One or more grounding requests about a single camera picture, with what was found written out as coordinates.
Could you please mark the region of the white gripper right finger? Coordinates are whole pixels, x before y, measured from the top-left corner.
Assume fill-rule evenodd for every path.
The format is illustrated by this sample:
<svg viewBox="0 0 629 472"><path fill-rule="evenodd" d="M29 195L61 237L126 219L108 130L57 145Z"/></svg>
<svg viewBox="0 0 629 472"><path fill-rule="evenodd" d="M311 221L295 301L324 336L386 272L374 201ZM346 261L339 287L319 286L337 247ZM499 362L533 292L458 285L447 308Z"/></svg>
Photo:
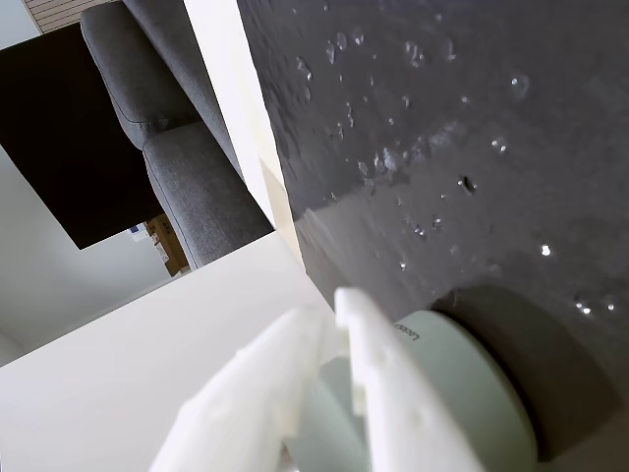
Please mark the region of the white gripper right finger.
<svg viewBox="0 0 629 472"><path fill-rule="evenodd" d="M334 295L349 338L354 411L366 423L373 471L483 471L441 395L378 304L359 288Z"/></svg>

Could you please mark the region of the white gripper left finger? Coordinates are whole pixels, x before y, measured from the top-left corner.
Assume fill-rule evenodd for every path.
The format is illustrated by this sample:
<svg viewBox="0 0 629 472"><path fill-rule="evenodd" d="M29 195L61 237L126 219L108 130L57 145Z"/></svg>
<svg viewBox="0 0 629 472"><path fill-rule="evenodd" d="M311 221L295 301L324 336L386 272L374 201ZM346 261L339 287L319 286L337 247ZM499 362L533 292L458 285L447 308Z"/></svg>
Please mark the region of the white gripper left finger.
<svg viewBox="0 0 629 472"><path fill-rule="evenodd" d="M320 367L338 352L330 311L280 316L184 402L151 470L278 470Z"/></svg>

